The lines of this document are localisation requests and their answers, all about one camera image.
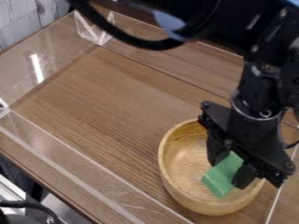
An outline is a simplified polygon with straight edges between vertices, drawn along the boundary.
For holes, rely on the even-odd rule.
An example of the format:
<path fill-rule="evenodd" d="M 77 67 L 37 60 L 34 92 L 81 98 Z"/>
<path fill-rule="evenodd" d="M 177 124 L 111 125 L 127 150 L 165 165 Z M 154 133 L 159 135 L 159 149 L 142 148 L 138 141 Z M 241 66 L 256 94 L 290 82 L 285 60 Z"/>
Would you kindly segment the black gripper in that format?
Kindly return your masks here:
<path fill-rule="evenodd" d="M 296 174 L 296 163 L 286 150 L 280 116 L 249 118 L 234 108 L 205 101 L 198 123 L 206 128 L 207 158 L 215 166 L 234 151 L 244 159 L 233 178 L 238 189 L 246 189 L 256 179 L 266 179 L 280 188 Z"/>

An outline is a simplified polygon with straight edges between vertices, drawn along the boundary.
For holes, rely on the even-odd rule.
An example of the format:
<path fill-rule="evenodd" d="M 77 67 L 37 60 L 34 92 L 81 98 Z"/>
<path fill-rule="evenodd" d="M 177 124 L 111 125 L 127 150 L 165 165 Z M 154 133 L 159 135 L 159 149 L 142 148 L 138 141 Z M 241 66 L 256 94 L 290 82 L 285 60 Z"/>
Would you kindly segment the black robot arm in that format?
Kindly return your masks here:
<path fill-rule="evenodd" d="M 236 152 L 244 162 L 233 185 L 244 189 L 254 179 L 281 186 L 296 173 L 280 125 L 288 110 L 299 121 L 299 0 L 122 0 L 149 11 L 165 39 L 129 34 L 107 21 L 90 0 L 73 7 L 113 37 L 131 46 L 165 51 L 194 40 L 234 49 L 244 72 L 230 105 L 201 105 L 199 122 L 209 131 L 211 165 Z"/>

